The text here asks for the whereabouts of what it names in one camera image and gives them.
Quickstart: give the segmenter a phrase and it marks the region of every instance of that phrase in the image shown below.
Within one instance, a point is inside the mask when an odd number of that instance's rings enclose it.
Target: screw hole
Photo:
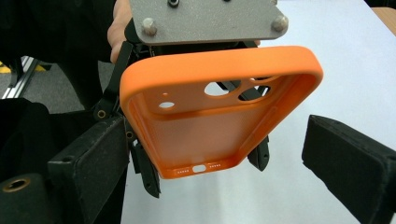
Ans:
[[[177,7],[178,0],[168,0],[168,5],[169,5],[169,7]]]
[[[29,178],[13,180],[9,184],[3,187],[3,191],[7,193],[15,192],[26,188],[26,186],[28,186],[29,184],[30,184]]]
[[[106,116],[105,110],[99,110],[99,111],[98,111],[98,118],[99,118],[99,119],[104,119],[105,116]]]
[[[126,137],[131,139],[134,137],[134,134],[132,132],[127,132]]]

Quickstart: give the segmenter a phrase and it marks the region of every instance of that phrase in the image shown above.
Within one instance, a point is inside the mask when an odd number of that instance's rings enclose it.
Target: gray metal bracket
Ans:
[[[130,0],[139,39],[150,46],[275,39],[288,19],[271,0]]]

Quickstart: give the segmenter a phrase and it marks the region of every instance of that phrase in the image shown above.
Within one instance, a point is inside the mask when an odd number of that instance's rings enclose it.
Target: metal plate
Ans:
[[[275,39],[288,29],[287,18],[270,0],[179,0],[177,7],[166,0],[130,2],[138,36],[152,46]],[[149,27],[154,35],[144,31],[146,18],[154,20]]]

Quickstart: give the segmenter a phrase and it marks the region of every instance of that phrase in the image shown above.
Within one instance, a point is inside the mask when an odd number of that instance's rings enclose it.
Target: yellow object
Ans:
[[[11,73],[11,70],[2,62],[0,62],[0,74]]]
[[[47,70],[40,64],[38,64],[35,67],[35,72],[45,72],[45,71]],[[9,73],[11,73],[11,69],[9,69],[5,64],[0,62],[0,74],[9,74]]]

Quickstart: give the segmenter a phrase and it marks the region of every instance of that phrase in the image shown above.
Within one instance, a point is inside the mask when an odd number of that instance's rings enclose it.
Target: orange phone case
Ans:
[[[224,95],[208,84],[235,81]],[[303,47],[232,49],[148,58],[129,66],[120,105],[162,178],[234,167],[322,80]],[[263,97],[243,101],[254,87]]]

